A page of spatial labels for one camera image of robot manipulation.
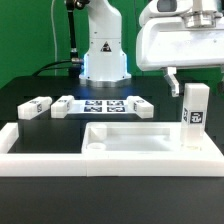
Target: green wall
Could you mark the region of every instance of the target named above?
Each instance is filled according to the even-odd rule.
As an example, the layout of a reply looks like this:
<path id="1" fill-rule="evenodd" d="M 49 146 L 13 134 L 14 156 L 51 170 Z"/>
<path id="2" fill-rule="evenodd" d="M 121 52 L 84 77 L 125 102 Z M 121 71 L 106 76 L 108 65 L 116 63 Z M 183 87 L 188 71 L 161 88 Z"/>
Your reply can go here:
<path id="1" fill-rule="evenodd" d="M 122 14 L 122 47 L 128 56 L 128 70 L 132 75 L 142 75 L 136 67 L 135 41 L 140 29 L 138 17 L 148 0 L 109 0 L 109 2 Z M 43 65 L 54 61 L 50 9 L 51 0 L 6 1 L 1 5 L 0 87 L 14 77 L 31 75 Z M 75 11 L 74 15 L 77 46 L 80 55 L 83 55 L 88 50 L 89 44 L 87 12 L 86 10 Z M 64 0 L 56 0 L 55 24 L 58 59 L 68 59 L 69 31 Z M 208 83 L 213 91 L 216 91 L 216 84 L 221 79 L 219 68 L 180 71 L 179 74 L 194 76 Z M 54 75 L 54 73 L 45 72 L 41 75 Z M 59 71 L 58 75 L 67 75 L 67 73 Z M 162 72 L 146 72 L 144 75 L 162 75 Z"/>

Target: black tabletop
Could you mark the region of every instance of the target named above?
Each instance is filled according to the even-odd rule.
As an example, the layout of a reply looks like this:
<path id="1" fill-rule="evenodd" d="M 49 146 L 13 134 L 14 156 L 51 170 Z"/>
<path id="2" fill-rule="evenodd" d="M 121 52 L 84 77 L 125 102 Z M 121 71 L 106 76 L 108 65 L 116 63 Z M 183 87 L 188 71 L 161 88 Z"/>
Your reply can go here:
<path id="1" fill-rule="evenodd" d="M 181 77 L 181 82 L 195 81 Z M 76 99 L 137 95 L 155 106 L 155 116 L 141 120 L 136 115 L 68 115 L 59 120 L 46 112 L 31 121 L 18 121 L 18 105 L 37 96 L 55 101 L 62 95 Z M 183 99 L 172 98 L 161 77 L 135 77 L 129 86 L 106 89 L 80 86 L 77 79 L 67 77 L 18 77 L 0 90 L 0 102 L 0 126 L 15 121 L 23 133 L 11 153 L 80 153 L 86 123 L 180 121 Z M 224 101 L 211 93 L 206 132 L 222 152 L 223 109 Z M 32 142 L 26 140 L 35 136 Z M 66 150 L 62 150 L 65 138 Z M 223 224 L 224 178 L 1 177 L 0 208 L 0 223 Z"/>

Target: white rectangular block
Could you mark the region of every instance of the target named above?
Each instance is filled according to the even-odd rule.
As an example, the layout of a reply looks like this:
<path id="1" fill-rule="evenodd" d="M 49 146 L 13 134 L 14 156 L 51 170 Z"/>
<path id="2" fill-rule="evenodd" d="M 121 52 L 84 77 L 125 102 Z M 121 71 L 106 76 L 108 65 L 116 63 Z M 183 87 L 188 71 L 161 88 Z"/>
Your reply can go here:
<path id="1" fill-rule="evenodd" d="M 31 120 L 37 115 L 50 109 L 50 97 L 37 97 L 17 107 L 19 119 Z"/>
<path id="2" fill-rule="evenodd" d="M 0 131 L 0 153 L 7 153 L 18 137 L 18 124 L 7 123 Z"/>
<path id="3" fill-rule="evenodd" d="M 74 101 L 73 96 L 62 96 L 51 106 L 51 117 L 52 118 L 64 118 L 69 111 L 72 102 Z"/>
<path id="4" fill-rule="evenodd" d="M 209 87 L 205 84 L 186 84 L 183 102 L 180 139 L 184 146 L 200 148 L 204 136 Z"/>
<path id="5" fill-rule="evenodd" d="M 142 119 L 153 117 L 154 106 L 146 100 L 139 96 L 129 96 L 127 100 L 128 107 L 134 110 Z"/>

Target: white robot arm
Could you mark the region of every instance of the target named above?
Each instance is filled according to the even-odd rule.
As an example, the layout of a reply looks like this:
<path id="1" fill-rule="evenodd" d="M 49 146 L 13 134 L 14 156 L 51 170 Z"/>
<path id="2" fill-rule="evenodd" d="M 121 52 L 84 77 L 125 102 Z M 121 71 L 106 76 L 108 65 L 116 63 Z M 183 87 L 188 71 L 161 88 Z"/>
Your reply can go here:
<path id="1" fill-rule="evenodd" d="M 92 0 L 87 10 L 90 42 L 81 84 L 115 87 L 129 83 L 131 75 L 121 48 L 121 14 L 108 0 Z"/>
<path id="2" fill-rule="evenodd" d="M 193 0 L 154 0 L 142 11 L 139 23 L 143 26 L 153 17 L 169 17 L 188 12 L 193 7 Z"/>
<path id="3" fill-rule="evenodd" d="M 176 68 L 223 65 L 224 18 L 217 13 L 217 0 L 194 0 L 190 9 L 191 0 L 175 0 L 177 9 L 168 12 L 159 11 L 160 1 L 151 1 L 140 16 L 143 27 L 137 37 L 137 65 L 143 71 L 164 69 L 173 96 L 178 96 Z M 185 7 L 178 10 L 180 2 Z"/>

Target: warning triangle sticker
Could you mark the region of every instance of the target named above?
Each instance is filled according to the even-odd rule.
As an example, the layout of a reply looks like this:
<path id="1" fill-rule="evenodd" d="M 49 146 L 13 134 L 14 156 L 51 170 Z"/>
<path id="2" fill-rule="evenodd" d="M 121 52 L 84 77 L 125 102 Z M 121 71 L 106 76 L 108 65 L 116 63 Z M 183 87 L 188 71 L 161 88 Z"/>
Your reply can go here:
<path id="1" fill-rule="evenodd" d="M 107 42 L 103 45 L 101 52 L 112 52 Z"/>

